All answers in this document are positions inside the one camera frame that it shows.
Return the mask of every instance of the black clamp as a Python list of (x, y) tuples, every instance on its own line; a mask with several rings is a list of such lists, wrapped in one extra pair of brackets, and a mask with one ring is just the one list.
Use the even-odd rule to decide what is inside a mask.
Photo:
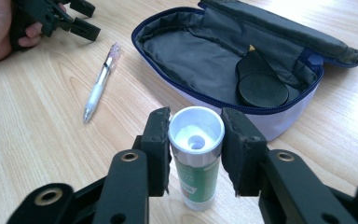
[(39, 21), (42, 23), (42, 34), (50, 37), (61, 27), (64, 31), (95, 41), (101, 29), (79, 18), (73, 19), (63, 11), (58, 3), (71, 3), (70, 8), (83, 15), (92, 17), (95, 6), (85, 0), (12, 0), (16, 11), (10, 30), (11, 45), (14, 50), (20, 49), (18, 40), (25, 36), (25, 28)]
[[(153, 111), (144, 134), (132, 149), (115, 155), (106, 177), (77, 192), (60, 183), (36, 189), (8, 224), (149, 223), (149, 197), (168, 192), (170, 114), (168, 107)], [(266, 138), (240, 111), (222, 108), (221, 118), (223, 167), (236, 196), (259, 197), (265, 223), (358, 223), (358, 190), (352, 197), (329, 188), (297, 154), (269, 150)]]

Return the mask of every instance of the wooden table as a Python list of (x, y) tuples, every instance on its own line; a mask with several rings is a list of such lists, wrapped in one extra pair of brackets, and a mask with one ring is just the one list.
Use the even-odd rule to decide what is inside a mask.
[[(96, 42), (62, 30), (37, 47), (0, 62), (0, 223), (34, 189), (52, 182), (82, 189), (107, 174), (113, 156), (142, 134), (151, 111), (190, 106), (161, 81), (131, 43), (144, 19), (198, 1), (104, 1), (88, 21), (102, 28)], [(332, 35), (358, 49), (358, 1), (247, 1)], [(68, 10), (72, 16), (79, 16)], [(114, 42), (124, 50), (91, 122), (84, 105)], [(353, 195), (358, 187), (358, 67), (327, 65), (310, 105), (269, 148), (301, 156), (328, 186)], [(182, 202), (174, 163), (170, 195), (150, 200), (151, 223), (262, 223), (257, 198), (236, 198), (226, 171), (205, 212)]]

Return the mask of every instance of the blue zippered case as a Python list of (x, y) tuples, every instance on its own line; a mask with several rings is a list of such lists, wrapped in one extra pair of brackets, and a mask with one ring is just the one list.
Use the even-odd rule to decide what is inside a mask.
[[(216, 111), (240, 110), (268, 140), (302, 114), (323, 77), (324, 63), (358, 66), (358, 49), (264, 9), (236, 0), (201, 0), (199, 6), (146, 19), (133, 31), (133, 45), (190, 102)], [(281, 105), (248, 105), (239, 97), (236, 65), (250, 45), (287, 89)], [(255, 85), (255, 91), (264, 88)]]

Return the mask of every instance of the ballpoint pen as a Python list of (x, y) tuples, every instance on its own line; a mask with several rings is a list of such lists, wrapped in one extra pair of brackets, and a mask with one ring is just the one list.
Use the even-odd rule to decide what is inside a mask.
[(103, 68), (101, 69), (100, 74), (95, 81), (94, 87), (92, 88), (91, 93), (89, 94), (89, 99), (86, 103), (83, 114), (83, 122), (87, 123), (92, 114), (97, 107), (98, 101), (100, 100), (101, 94), (103, 93), (104, 85), (106, 80), (109, 77), (111, 72), (114, 72), (117, 67), (117, 62), (120, 57), (120, 46), (118, 43), (115, 43), (110, 49), (105, 62), (103, 63)]

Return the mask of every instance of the black lens cap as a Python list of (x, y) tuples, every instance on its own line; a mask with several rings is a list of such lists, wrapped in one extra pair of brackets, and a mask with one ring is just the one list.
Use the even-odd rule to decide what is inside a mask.
[(257, 51), (249, 51), (237, 63), (236, 73), (237, 92), (246, 105), (276, 107), (286, 103), (289, 91)]

